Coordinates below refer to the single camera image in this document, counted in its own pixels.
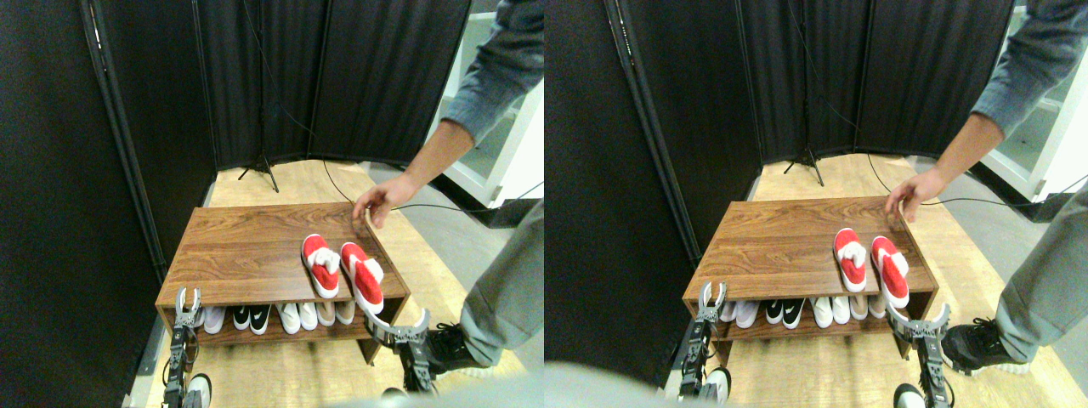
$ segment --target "man's arm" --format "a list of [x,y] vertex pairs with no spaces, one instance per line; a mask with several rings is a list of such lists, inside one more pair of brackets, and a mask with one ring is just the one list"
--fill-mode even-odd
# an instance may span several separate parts
[[503,1],[491,38],[461,81],[448,113],[404,174],[359,196],[351,217],[370,210],[381,228],[390,211],[479,145],[516,99],[544,76],[544,10],[539,1]]
[[1001,144],[1047,91],[1073,72],[1088,41],[1088,1],[1029,1],[1027,16],[1009,38],[970,118],[937,165],[892,189],[885,211],[891,212],[902,201],[903,217],[913,222],[923,201],[937,197]]

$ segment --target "person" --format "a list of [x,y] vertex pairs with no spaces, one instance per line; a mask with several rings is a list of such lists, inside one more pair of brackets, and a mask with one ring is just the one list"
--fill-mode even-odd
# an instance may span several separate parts
[[[891,191],[886,211],[902,205],[903,217],[913,222],[923,201],[937,197],[1012,134],[1080,61],[1088,41],[1088,1],[1029,1],[1027,16],[1009,38],[967,123],[932,169]],[[996,318],[976,318],[948,331],[941,342],[944,361],[967,375],[988,367],[1027,372],[1039,347],[1056,342],[1088,314],[1086,287],[1088,187],[1081,187],[1005,285]]]
[[[516,99],[544,77],[544,10],[535,0],[502,1],[491,37],[469,66],[447,113],[405,172],[359,196],[351,213],[369,212],[381,228],[390,211],[479,145]],[[433,375],[495,366],[544,326],[544,202],[518,225],[475,282],[457,324],[428,333]]]

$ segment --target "black shoe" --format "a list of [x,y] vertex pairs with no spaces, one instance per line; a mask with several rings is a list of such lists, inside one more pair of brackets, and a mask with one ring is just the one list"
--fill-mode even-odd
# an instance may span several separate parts
[[238,306],[231,308],[231,316],[234,316],[234,329],[249,329],[249,307]]
[[764,300],[763,306],[767,309],[767,323],[778,324],[782,321],[781,300]]
[[484,366],[472,358],[465,345],[465,332],[461,324],[449,325],[438,323],[438,330],[426,332],[426,347],[431,350],[431,375],[443,374],[460,369],[484,369]]
[[786,329],[798,329],[801,323],[801,310],[805,308],[805,299],[782,300],[782,325]]
[[272,313],[272,305],[257,305],[249,307],[249,330],[256,335],[264,334],[269,329],[269,314]]
[[945,364],[967,376],[974,376],[990,366],[1014,374],[1028,371],[1028,363],[1015,361],[1009,356],[1001,344],[997,323],[979,318],[973,322],[949,329],[941,339]]

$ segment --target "red and white slipper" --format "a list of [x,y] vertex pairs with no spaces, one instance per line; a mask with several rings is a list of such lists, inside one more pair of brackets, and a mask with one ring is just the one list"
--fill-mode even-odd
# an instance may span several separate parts
[[385,307],[382,296],[382,277],[385,272],[378,260],[371,259],[355,243],[344,243],[341,247],[341,262],[351,281],[351,294],[360,308],[378,314]]
[[873,264],[880,275],[880,292],[888,305],[895,309],[906,307],[911,292],[906,286],[906,258],[895,249],[895,245],[883,236],[873,239]]
[[846,290],[858,293],[865,289],[865,247],[854,230],[842,228],[834,234],[834,260],[839,262]]
[[339,256],[321,235],[310,234],[302,239],[302,264],[310,271],[313,289],[318,295],[332,299],[339,290]]

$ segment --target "man's leg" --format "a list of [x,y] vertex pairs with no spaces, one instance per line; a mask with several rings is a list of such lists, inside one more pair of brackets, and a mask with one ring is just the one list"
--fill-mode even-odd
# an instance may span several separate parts
[[477,281],[461,309],[465,344],[486,366],[544,327],[544,202],[529,211],[510,242]]
[[1088,314],[1088,186],[1054,217],[1009,280],[998,305],[1001,343],[1019,362],[1061,338]]

